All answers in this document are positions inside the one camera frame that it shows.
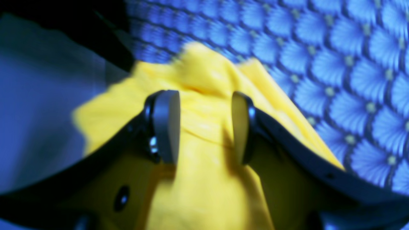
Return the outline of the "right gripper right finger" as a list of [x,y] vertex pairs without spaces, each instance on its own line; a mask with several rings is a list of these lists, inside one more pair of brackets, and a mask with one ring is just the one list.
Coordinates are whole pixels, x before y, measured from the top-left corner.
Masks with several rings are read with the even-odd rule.
[[283,125],[234,92],[234,151],[261,181],[276,230],[400,230],[408,197],[344,172],[318,156]]

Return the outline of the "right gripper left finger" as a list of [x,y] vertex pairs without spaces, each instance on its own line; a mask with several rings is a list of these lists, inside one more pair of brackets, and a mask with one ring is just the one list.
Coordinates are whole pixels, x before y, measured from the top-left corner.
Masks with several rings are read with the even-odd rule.
[[1,219],[34,230],[141,230],[160,170],[178,162],[179,143],[179,92],[153,93],[94,153],[1,195]]

